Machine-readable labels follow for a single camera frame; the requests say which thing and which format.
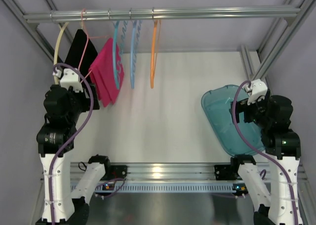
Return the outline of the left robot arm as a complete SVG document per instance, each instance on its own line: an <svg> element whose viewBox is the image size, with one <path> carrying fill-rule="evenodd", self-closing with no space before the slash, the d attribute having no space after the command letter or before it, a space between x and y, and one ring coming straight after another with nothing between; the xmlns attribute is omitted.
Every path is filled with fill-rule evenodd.
<svg viewBox="0 0 316 225"><path fill-rule="evenodd" d="M92 156L86 171L74 190L71 189L70 167L74 135L79 116L100 105L96 87L89 84L79 92L52 85L45 94L44 125L37 134L38 152L44 174L44 209L38 225L84 225L89 215L89 203L98 182L107 176L110 160L107 156Z"/></svg>

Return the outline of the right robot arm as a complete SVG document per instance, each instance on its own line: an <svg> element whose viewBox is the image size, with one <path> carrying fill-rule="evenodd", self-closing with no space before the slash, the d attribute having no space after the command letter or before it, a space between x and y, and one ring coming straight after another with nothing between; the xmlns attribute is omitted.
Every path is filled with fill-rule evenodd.
<svg viewBox="0 0 316 225"><path fill-rule="evenodd" d="M264 100L251 105L247 100L233 99L231 114L233 124L241 139L269 162L271 188L267 189L258 165L249 155L237 155L237 174L242 178L254 207L256 225L305 225L301 213L298 190L298 169L301 158L301 142L290 128L293 106L290 99L280 95L267 95ZM244 113L247 123L255 123L261 129L264 151L256 149L242 134L238 123Z"/></svg>

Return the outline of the pink trousers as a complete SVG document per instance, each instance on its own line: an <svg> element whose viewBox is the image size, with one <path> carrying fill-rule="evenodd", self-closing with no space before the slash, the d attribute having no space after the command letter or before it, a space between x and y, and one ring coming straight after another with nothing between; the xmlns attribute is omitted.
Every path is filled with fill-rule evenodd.
<svg viewBox="0 0 316 225"><path fill-rule="evenodd" d="M120 77L119 87L122 86L124 79L124 70L121 66L121 72L118 74ZM103 107L109 104L115 104L119 95L120 88L117 89L114 70L113 70L113 38L109 38L104 44L97 57L90 65L89 77L96 85L98 99L102 102Z"/></svg>

